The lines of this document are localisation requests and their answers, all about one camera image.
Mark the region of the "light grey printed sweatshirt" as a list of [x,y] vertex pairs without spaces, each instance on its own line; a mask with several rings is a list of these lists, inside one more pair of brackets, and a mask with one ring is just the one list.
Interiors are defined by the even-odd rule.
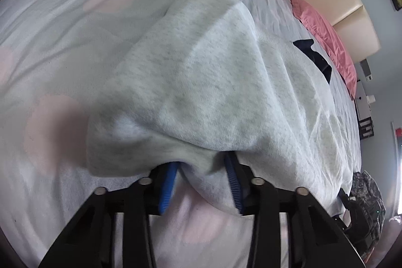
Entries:
[[95,176],[170,161],[211,205],[235,213],[223,157],[274,186],[309,189],[330,214],[353,170],[329,81],[292,42],[261,31],[238,0],[177,0],[125,55],[89,119]]

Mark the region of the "white right nightstand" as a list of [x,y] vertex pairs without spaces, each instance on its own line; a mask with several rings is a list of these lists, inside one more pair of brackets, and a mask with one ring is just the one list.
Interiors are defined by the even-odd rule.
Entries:
[[355,106],[358,117],[360,140],[374,136],[371,104],[375,103],[374,95],[367,95],[361,80],[357,82]]

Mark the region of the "grey bedsheet with pink dots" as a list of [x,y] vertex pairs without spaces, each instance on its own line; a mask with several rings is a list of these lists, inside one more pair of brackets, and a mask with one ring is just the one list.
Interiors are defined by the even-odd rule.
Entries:
[[[92,174],[89,119],[125,55],[177,0],[1,0],[1,229],[22,262],[37,267],[99,186],[137,176]],[[290,0],[238,0],[255,26],[286,41],[311,37]],[[330,89],[353,170],[361,168],[356,114],[337,72]],[[153,224],[160,267],[244,267],[252,221],[207,202],[187,181]]]

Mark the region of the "coral pink pillow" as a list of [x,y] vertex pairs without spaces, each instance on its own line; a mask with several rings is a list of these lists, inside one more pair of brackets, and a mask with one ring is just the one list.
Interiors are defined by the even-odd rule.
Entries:
[[330,22],[305,0],[290,0],[295,18],[314,36],[343,78],[352,100],[356,97],[357,73],[354,63]]

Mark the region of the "dark navy garment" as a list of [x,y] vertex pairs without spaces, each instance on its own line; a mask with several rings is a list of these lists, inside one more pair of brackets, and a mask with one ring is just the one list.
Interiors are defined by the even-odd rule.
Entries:
[[314,44],[314,41],[312,39],[300,39],[294,41],[293,44],[315,64],[315,66],[325,77],[327,83],[330,84],[332,67],[320,53],[311,48],[311,46]]

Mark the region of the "grey wall switch panel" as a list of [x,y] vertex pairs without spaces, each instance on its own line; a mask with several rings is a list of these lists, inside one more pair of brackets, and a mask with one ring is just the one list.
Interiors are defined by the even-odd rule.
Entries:
[[368,82],[371,81],[371,80],[373,79],[373,77],[372,77],[372,73],[371,73],[371,69],[370,69],[368,60],[365,59],[365,60],[361,61],[361,62],[360,62],[360,66],[361,66],[361,69],[362,69],[363,74],[364,74],[364,76],[365,76],[365,79],[366,79]]

